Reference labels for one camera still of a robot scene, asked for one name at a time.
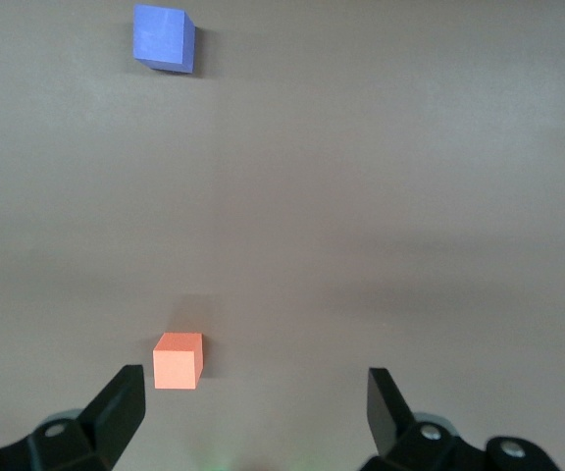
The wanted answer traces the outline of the purple foam cube block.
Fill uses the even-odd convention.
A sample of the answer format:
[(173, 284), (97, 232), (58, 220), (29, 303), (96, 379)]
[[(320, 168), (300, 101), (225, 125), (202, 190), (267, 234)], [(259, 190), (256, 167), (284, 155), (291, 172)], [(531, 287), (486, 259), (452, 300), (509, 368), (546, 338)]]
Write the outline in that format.
[(133, 7), (132, 56), (152, 70), (192, 74), (195, 31), (185, 10), (136, 4)]

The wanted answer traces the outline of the orange foam cube block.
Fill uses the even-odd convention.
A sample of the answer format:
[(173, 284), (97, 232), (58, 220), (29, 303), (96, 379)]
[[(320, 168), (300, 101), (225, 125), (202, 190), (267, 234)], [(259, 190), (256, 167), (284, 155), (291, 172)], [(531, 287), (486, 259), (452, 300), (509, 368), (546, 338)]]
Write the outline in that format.
[(165, 332), (153, 350), (154, 386), (195, 390), (204, 366), (201, 333)]

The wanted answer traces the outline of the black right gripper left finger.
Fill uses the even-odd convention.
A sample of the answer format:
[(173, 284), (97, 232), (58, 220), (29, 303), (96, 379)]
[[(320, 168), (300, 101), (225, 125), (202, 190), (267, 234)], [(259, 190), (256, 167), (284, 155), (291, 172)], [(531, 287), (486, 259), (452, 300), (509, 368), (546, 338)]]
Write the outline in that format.
[(54, 414), (0, 447), (0, 471), (112, 471), (145, 411), (143, 367), (126, 365), (84, 409)]

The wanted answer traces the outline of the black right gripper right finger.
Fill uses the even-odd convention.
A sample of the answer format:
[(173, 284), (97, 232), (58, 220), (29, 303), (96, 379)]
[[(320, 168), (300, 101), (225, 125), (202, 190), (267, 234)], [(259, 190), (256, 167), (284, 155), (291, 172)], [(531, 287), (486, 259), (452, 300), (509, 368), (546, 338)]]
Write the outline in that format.
[(527, 440), (498, 436), (477, 449), (433, 414), (414, 414), (385, 368), (371, 368), (367, 419), (378, 454), (367, 471), (560, 471)]

